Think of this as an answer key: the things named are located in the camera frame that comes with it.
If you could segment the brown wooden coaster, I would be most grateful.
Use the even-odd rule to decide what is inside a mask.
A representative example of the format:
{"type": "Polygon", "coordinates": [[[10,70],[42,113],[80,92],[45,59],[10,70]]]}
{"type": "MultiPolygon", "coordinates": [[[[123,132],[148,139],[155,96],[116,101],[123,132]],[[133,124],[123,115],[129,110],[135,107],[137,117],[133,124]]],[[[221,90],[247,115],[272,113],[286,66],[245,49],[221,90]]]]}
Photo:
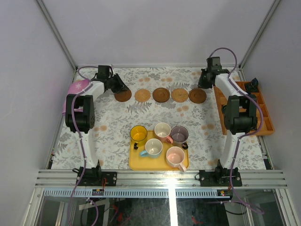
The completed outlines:
{"type": "Polygon", "coordinates": [[[189,92],[189,99],[191,102],[201,104],[206,101],[206,92],[202,89],[196,88],[189,92]]]}
{"type": "Polygon", "coordinates": [[[170,99],[170,92],[166,88],[157,88],[152,93],[156,102],[164,103],[170,99]]]}
{"type": "Polygon", "coordinates": [[[131,96],[132,92],[130,90],[121,91],[119,93],[114,94],[114,97],[118,102],[126,102],[131,98],[131,96]]]}

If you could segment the purple mug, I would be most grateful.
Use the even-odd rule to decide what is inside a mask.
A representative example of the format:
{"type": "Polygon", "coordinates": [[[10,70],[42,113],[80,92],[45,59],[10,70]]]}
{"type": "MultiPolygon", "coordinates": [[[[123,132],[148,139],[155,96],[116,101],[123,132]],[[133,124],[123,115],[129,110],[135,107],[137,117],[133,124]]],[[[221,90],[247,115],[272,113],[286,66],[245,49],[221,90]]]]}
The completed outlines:
{"type": "Polygon", "coordinates": [[[173,145],[184,150],[188,149],[187,139],[189,137],[188,130],[183,126],[175,126],[171,130],[171,138],[173,145]]]}

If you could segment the pink mug cream inside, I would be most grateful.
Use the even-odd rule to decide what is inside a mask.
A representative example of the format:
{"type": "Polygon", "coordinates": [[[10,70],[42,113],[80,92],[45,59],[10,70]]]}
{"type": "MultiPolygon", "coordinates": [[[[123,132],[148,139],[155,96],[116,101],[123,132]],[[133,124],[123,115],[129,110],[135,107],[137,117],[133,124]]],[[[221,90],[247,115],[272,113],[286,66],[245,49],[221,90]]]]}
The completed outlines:
{"type": "Polygon", "coordinates": [[[154,128],[154,132],[155,132],[156,137],[161,142],[167,142],[170,144],[172,144],[174,142],[173,139],[170,137],[171,128],[167,123],[165,123],[165,122],[158,123],[154,128]]]}

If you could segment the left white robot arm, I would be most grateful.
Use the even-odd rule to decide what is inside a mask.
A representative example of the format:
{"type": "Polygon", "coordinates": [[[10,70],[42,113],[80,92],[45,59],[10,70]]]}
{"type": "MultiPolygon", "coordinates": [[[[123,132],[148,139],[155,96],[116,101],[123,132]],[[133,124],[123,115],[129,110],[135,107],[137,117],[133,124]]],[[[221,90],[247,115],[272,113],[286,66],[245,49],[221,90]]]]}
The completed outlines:
{"type": "Polygon", "coordinates": [[[70,85],[63,105],[63,115],[66,126],[77,135],[81,168],[88,170],[99,165],[91,132],[95,126],[95,100],[111,90],[119,102],[126,102],[132,93],[111,65],[99,65],[93,78],[82,78],[70,85]]]}

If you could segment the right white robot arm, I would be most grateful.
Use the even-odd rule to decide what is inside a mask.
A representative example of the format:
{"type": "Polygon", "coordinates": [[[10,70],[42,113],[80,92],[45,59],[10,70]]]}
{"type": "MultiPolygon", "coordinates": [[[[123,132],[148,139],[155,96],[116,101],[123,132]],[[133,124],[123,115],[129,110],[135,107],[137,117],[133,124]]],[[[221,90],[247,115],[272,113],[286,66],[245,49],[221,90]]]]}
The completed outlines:
{"type": "Polygon", "coordinates": [[[230,71],[222,68],[218,56],[209,57],[206,61],[207,68],[201,70],[198,87],[211,89],[215,86],[227,99],[223,107],[227,138],[219,164],[222,169],[229,170],[234,168],[240,139],[251,130],[257,129],[257,99],[238,86],[230,77],[230,71]]]}

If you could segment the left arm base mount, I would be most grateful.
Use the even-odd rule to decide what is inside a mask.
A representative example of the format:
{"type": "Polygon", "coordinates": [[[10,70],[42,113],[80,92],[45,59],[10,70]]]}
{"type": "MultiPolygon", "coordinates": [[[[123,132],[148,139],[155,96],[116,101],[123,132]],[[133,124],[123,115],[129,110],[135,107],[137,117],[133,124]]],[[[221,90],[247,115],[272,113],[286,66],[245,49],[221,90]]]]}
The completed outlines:
{"type": "Polygon", "coordinates": [[[116,186],[118,175],[117,172],[102,171],[101,166],[98,164],[95,168],[85,169],[83,177],[80,179],[83,169],[84,167],[72,169],[72,172],[77,174],[76,183],[79,181],[78,186],[116,186]]]}

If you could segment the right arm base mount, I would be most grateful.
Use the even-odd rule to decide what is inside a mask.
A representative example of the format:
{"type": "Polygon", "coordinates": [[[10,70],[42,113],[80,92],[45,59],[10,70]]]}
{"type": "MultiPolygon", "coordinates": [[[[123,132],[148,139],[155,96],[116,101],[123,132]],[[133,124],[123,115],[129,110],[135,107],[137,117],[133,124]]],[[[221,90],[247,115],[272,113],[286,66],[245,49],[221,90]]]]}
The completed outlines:
{"type": "Polygon", "coordinates": [[[233,186],[242,186],[242,180],[238,167],[230,172],[230,168],[223,168],[220,160],[214,171],[199,170],[198,174],[194,177],[195,180],[200,182],[202,187],[231,187],[230,179],[232,179],[233,186]]]}

